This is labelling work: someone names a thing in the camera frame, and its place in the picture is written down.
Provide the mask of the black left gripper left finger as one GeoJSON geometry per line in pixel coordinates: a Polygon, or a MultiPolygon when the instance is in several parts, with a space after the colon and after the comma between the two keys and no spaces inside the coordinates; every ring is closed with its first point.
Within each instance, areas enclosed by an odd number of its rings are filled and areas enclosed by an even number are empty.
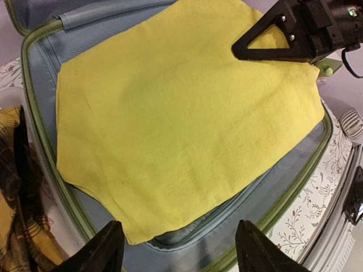
{"type": "Polygon", "coordinates": [[[123,227],[120,222],[112,220],[53,271],[121,271],[123,256],[123,227]]]}

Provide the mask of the black mesh garment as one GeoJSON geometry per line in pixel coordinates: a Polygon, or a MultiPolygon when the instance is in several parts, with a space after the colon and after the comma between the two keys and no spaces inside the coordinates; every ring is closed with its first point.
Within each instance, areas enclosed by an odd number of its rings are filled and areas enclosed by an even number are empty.
{"type": "Polygon", "coordinates": [[[43,179],[23,107],[1,110],[1,271],[52,271],[64,261],[41,202],[43,179]]]}

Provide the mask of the white green purple drawer box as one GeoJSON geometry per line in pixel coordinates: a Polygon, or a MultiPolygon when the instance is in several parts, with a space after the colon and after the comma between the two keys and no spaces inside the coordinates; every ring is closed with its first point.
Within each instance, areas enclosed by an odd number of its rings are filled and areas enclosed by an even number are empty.
{"type": "Polygon", "coordinates": [[[319,69],[319,75],[316,80],[317,83],[322,83],[331,77],[343,66],[343,62],[339,59],[324,58],[315,64],[319,69]]]}

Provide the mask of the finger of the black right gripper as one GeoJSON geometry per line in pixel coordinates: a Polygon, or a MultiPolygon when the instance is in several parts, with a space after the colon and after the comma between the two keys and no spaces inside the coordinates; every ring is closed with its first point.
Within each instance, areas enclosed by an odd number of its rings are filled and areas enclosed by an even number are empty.
{"type": "Polygon", "coordinates": [[[277,1],[232,46],[244,61],[309,62],[314,58],[298,1],[277,1]]]}

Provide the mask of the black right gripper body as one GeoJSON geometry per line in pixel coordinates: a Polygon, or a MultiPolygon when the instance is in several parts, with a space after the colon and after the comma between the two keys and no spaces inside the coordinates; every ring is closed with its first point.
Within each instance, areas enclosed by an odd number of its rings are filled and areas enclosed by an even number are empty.
{"type": "Polygon", "coordinates": [[[318,62],[362,44],[362,1],[297,1],[297,62],[318,62]]]}

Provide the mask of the yellow garment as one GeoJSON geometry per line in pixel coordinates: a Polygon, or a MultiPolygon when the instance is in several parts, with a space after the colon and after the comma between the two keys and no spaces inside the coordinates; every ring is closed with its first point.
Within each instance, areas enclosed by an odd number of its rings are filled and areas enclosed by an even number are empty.
{"type": "Polygon", "coordinates": [[[177,1],[61,66],[57,169],[132,245],[239,193],[324,117],[308,63],[236,59],[242,1],[177,1]]]}

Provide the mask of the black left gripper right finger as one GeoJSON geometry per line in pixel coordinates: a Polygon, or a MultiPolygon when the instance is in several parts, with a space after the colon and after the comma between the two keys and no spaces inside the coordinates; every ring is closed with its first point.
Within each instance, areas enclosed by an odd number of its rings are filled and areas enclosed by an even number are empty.
{"type": "Polygon", "coordinates": [[[239,271],[308,272],[288,257],[249,220],[240,220],[236,231],[236,253],[239,271]]]}

